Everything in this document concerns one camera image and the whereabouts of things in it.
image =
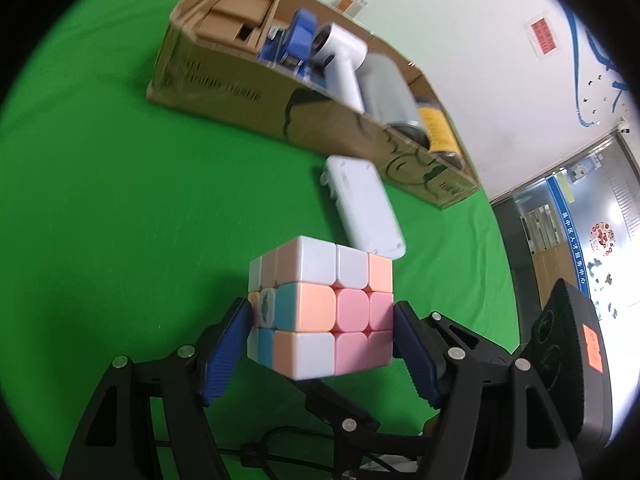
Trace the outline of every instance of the red sign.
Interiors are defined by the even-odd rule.
[[[546,24],[545,18],[537,20],[531,25],[531,28],[533,29],[533,33],[536,35],[538,43],[540,44],[542,54],[548,54],[556,48],[556,42],[554,41],[554,37],[551,35],[551,30]]]
[[[584,330],[584,338],[587,342],[587,359],[589,360],[589,366],[602,373],[602,356],[600,355],[598,335],[585,324],[582,326],[582,329]]]

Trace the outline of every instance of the white wall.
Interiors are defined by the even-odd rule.
[[[626,145],[629,147],[636,162],[640,165],[640,112],[633,106],[624,115],[629,124],[629,133],[625,134],[623,139],[625,139]]]
[[[611,381],[612,437],[620,430],[638,394],[640,353],[635,349],[630,350],[629,342],[637,337],[639,326],[640,308],[638,305],[621,309],[617,319],[605,317],[600,321]]]
[[[490,198],[562,163],[620,120],[610,112],[619,76],[596,62],[580,29],[580,108],[586,122],[600,124],[578,122],[571,34],[556,0],[367,1],[357,19],[422,68]],[[540,14],[559,45],[543,60],[526,31]]]

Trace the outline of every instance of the black speaker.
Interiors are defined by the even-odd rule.
[[[522,351],[548,390],[581,463],[611,435],[609,366],[590,298],[558,280]]]

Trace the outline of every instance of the white hair dryer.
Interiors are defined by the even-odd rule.
[[[356,69],[367,55],[367,44],[333,22],[316,31],[311,50],[314,63],[324,66],[326,89],[359,113],[364,113]]]

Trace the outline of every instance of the pastel rubik's cube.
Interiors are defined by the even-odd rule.
[[[293,380],[391,364],[391,260],[306,236],[249,266],[247,355]]]

